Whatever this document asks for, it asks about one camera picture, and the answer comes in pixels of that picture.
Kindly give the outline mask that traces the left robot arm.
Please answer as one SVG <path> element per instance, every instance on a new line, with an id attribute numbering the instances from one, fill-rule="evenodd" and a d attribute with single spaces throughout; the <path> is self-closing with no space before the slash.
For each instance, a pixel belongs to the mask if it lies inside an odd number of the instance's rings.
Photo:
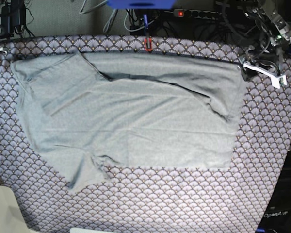
<path id="1" fill-rule="evenodd" d="M 227 6 L 230 0 L 222 2 L 222 18 L 239 42 L 249 44 L 238 57 L 239 69 L 244 81 L 249 82 L 255 76 L 263 74 L 270 78 L 273 87 L 279 89 L 287 85 L 287 76 L 283 71 L 284 49 L 291 44 L 291 28 L 279 14 L 272 0 L 242 0 L 245 16 L 254 22 L 254 27 L 246 33 L 236 30 L 230 22 Z"/>

